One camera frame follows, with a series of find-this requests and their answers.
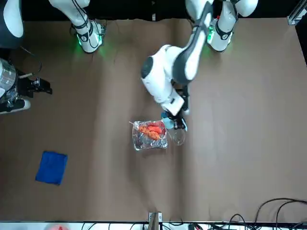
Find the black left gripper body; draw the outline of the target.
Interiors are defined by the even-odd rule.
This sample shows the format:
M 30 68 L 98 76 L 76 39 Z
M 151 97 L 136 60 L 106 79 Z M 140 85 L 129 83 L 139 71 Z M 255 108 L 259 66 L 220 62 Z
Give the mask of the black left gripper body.
M 186 121 L 183 116 L 183 109 L 176 115 L 172 115 L 170 111 L 166 111 L 166 116 L 173 122 L 174 129 L 186 129 Z

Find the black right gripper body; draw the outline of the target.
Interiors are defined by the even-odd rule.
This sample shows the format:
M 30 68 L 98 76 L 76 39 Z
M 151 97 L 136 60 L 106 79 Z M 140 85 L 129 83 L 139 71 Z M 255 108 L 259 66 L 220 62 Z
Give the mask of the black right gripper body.
M 33 73 L 24 73 L 22 71 L 17 71 L 16 73 L 16 88 L 19 95 L 23 94 L 23 90 L 31 89 L 34 91 L 32 86 L 33 80 L 30 77 L 33 76 Z

